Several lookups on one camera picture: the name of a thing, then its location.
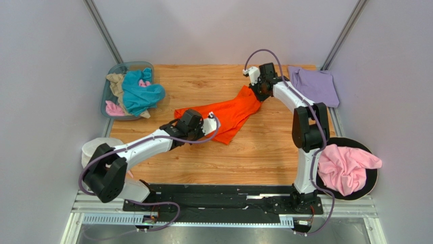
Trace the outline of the orange t shirt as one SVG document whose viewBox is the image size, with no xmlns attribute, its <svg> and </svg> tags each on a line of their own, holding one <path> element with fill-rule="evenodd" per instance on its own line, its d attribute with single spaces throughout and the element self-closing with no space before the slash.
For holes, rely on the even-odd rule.
<svg viewBox="0 0 433 244">
<path fill-rule="evenodd" d="M 213 112 L 221 125 L 212 140 L 228 145 L 248 118 L 260 109 L 261 105 L 262 102 L 257 100 L 254 92 L 249 87 L 243 86 L 232 100 L 191 107 L 191 109 L 196 110 L 202 116 Z"/>
</svg>

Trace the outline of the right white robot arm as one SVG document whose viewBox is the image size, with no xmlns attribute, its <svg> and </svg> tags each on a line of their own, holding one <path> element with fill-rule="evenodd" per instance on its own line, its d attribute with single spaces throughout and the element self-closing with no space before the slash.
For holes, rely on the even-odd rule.
<svg viewBox="0 0 433 244">
<path fill-rule="evenodd" d="M 273 63 L 243 71 L 258 101 L 269 97 L 280 100 L 293 114 L 292 140 L 298 148 L 297 175 L 287 200 L 295 214 L 322 214 L 316 188 L 318 158 L 329 140 L 327 107 L 302 95 L 284 76 L 278 76 Z"/>
</svg>

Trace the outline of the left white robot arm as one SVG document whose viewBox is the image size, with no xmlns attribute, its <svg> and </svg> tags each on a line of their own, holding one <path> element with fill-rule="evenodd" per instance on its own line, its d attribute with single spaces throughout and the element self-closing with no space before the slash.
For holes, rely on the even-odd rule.
<svg viewBox="0 0 433 244">
<path fill-rule="evenodd" d="M 103 203 L 116 198 L 144 202 L 150 195 L 149 187 L 141 180 L 127 178 L 127 172 L 155 155 L 186 143 L 210 141 L 218 133 L 220 125 L 212 112 L 203 117 L 198 111 L 188 109 L 180 118 L 131 143 L 114 147 L 102 143 L 81 172 L 79 188 L 85 194 L 98 197 Z"/>
</svg>

